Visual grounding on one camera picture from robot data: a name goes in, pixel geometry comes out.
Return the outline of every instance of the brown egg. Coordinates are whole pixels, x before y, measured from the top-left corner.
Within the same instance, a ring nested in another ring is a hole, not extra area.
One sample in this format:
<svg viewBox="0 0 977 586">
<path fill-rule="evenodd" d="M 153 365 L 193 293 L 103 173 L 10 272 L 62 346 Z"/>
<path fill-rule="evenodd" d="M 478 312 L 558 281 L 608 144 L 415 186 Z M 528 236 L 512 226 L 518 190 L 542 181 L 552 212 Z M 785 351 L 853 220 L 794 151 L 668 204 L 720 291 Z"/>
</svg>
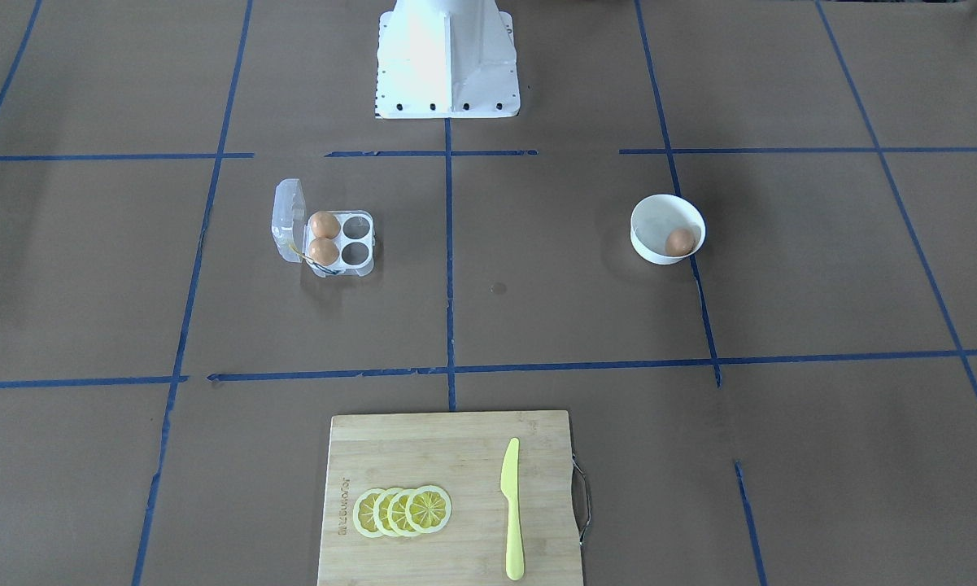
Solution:
<svg viewBox="0 0 977 586">
<path fill-rule="evenodd" d="M 694 234 L 687 229 L 676 229 L 671 231 L 670 236 L 665 239 L 666 256 L 686 256 L 694 249 Z"/>
<path fill-rule="evenodd" d="M 316 238 L 336 238 L 340 234 L 340 221 L 331 212 L 316 212 L 308 223 Z"/>
<path fill-rule="evenodd" d="M 314 238 L 311 245 L 307 247 L 307 256 L 321 266 L 328 267 L 336 262 L 340 257 L 340 250 L 336 248 L 332 240 L 327 238 Z"/>
</svg>

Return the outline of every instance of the yellow knife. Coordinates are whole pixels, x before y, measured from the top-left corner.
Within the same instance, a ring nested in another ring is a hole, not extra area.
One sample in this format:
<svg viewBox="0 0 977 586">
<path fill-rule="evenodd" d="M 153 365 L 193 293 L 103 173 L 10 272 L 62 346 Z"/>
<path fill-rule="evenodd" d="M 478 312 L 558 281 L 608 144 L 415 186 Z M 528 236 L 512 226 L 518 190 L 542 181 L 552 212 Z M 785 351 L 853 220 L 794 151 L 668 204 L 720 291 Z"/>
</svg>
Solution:
<svg viewBox="0 0 977 586">
<path fill-rule="evenodd" d="M 521 504 L 517 500 L 517 452 L 521 449 L 521 441 L 511 438 L 503 457 L 503 474 L 499 480 L 499 489 L 510 504 L 510 512 L 506 523 L 506 576 L 509 579 L 524 578 L 525 575 L 525 545 L 521 540 Z"/>
</svg>

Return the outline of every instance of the cutting board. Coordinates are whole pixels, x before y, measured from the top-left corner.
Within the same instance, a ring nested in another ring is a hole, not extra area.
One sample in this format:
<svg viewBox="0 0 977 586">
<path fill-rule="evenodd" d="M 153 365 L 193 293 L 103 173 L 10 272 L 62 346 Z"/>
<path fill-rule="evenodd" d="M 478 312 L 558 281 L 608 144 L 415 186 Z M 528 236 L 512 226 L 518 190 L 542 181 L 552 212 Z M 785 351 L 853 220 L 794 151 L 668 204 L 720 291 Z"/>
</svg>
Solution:
<svg viewBox="0 0 977 586">
<path fill-rule="evenodd" d="M 504 572 L 507 503 L 499 473 L 521 439 L 525 578 Z M 435 483 L 451 497 L 438 533 L 369 539 L 351 523 L 370 488 Z M 582 586 L 571 508 L 566 411 L 338 415 L 329 432 L 318 586 Z"/>
</svg>

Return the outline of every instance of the lemon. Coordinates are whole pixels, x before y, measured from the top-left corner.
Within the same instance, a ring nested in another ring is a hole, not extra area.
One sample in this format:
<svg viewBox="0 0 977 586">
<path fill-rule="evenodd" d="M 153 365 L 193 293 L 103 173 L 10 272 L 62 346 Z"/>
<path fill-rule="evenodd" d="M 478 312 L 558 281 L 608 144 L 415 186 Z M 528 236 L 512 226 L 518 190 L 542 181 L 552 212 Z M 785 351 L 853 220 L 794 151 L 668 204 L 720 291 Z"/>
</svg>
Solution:
<svg viewBox="0 0 977 586">
<path fill-rule="evenodd" d="M 413 490 L 405 508 L 405 520 L 420 533 L 437 533 L 451 518 L 451 498 L 443 488 L 434 485 Z"/>
<path fill-rule="evenodd" d="M 380 496 L 377 496 L 376 501 L 373 503 L 373 511 L 376 511 L 376 515 L 373 516 L 373 523 L 376 524 L 376 529 L 387 537 L 399 536 L 395 530 L 390 529 L 387 507 L 390 505 L 391 498 L 394 498 L 395 494 L 398 494 L 402 490 L 398 487 L 388 488 Z"/>
<path fill-rule="evenodd" d="M 355 501 L 354 512 L 351 513 L 351 520 L 354 522 L 355 529 L 365 537 L 383 537 L 380 530 L 376 528 L 376 499 L 383 494 L 381 488 L 370 488 L 358 497 Z"/>
<path fill-rule="evenodd" d="M 387 522 L 390 523 L 390 529 L 395 530 L 395 533 L 405 537 L 420 535 L 420 532 L 413 529 L 411 524 L 409 524 L 406 513 L 409 498 L 414 493 L 415 490 L 411 488 L 400 491 L 390 498 L 390 505 L 387 506 Z"/>
</svg>

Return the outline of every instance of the clear plastic egg container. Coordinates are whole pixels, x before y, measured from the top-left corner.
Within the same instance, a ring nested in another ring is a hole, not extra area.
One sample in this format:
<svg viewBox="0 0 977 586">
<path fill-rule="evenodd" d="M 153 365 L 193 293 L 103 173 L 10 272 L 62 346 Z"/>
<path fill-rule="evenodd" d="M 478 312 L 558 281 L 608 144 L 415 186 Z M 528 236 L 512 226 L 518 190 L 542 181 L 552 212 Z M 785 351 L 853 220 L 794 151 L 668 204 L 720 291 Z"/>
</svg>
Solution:
<svg viewBox="0 0 977 586">
<path fill-rule="evenodd" d="M 365 277 L 373 271 L 373 217 L 368 212 L 355 210 L 350 212 L 329 212 L 340 222 L 340 234 L 333 238 L 333 244 L 340 251 L 340 256 L 331 265 L 322 266 L 306 259 L 318 277 L 340 277 L 340 275 L 355 275 Z M 303 227 L 303 250 L 307 250 L 314 241 L 311 223 L 308 220 Z"/>
<path fill-rule="evenodd" d="M 272 208 L 272 238 L 279 255 L 290 263 L 306 262 L 318 277 L 365 277 L 373 271 L 373 246 L 376 245 L 373 216 L 361 210 L 329 214 L 340 222 L 340 234 L 333 238 L 340 255 L 333 264 L 322 266 L 307 256 L 314 234 L 299 179 L 283 179 L 275 189 Z"/>
</svg>

